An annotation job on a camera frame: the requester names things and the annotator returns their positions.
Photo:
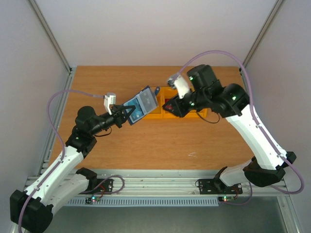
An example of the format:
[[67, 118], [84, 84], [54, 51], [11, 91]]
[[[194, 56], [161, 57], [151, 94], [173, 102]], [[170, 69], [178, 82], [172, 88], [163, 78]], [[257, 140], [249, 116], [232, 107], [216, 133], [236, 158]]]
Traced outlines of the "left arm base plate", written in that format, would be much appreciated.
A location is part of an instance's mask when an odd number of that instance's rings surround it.
[[93, 179], [87, 180], [86, 190], [80, 192], [80, 195], [97, 195], [97, 194], [107, 194], [113, 193], [114, 180], [109, 179]]

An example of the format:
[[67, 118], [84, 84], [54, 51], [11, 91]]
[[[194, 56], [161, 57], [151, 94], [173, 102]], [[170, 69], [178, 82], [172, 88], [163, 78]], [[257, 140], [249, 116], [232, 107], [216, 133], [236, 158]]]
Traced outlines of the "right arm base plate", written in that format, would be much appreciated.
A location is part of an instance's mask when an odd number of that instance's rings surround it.
[[226, 187], [224, 191], [218, 191], [213, 179], [198, 179], [195, 182], [195, 186], [199, 189], [200, 195], [239, 195], [243, 193], [240, 183]]

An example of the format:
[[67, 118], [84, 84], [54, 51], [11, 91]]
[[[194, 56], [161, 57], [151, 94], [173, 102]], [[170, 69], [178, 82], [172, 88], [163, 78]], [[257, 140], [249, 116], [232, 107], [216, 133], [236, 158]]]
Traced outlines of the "blue card holder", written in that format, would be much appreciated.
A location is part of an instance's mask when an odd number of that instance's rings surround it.
[[146, 86], [140, 90], [123, 105], [134, 105], [136, 107], [135, 111], [131, 114], [131, 121], [129, 121], [130, 125], [134, 125], [158, 107], [155, 93], [150, 86]]

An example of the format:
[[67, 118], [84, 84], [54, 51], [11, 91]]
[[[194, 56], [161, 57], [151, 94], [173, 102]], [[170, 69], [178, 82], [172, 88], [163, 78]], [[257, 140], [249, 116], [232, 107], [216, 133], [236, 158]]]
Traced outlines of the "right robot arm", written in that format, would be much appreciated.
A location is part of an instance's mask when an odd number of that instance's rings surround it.
[[285, 151], [268, 133], [243, 87], [232, 83], [223, 87], [211, 66], [199, 65], [187, 72], [192, 84], [180, 74], [172, 75], [167, 84], [177, 90], [162, 108], [177, 117], [190, 111], [210, 109], [229, 122], [245, 140], [254, 156], [251, 160], [233, 167], [223, 167], [214, 177], [217, 193], [224, 193], [232, 186], [250, 182], [266, 187], [280, 182], [285, 168], [296, 160], [292, 151]]

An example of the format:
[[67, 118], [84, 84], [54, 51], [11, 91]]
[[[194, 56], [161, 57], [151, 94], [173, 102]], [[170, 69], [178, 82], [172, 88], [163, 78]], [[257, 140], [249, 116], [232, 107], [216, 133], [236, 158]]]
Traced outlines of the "red credit card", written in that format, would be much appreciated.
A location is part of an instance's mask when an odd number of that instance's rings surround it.
[[166, 111], [172, 111], [174, 109], [174, 103], [171, 101], [171, 99], [165, 99], [164, 100], [164, 107]]

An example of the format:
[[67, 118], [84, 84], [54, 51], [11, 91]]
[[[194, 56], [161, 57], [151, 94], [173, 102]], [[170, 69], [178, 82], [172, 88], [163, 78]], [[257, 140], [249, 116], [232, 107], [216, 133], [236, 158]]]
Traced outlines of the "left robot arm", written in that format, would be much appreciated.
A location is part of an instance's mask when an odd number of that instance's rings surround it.
[[97, 190], [97, 175], [89, 169], [80, 169], [67, 182], [64, 179], [91, 152], [99, 132], [113, 125], [121, 128], [134, 110], [133, 105], [114, 105], [111, 112], [98, 116], [91, 106], [79, 109], [72, 133], [57, 159], [32, 185], [10, 196], [10, 218], [19, 232], [44, 232], [70, 199]]

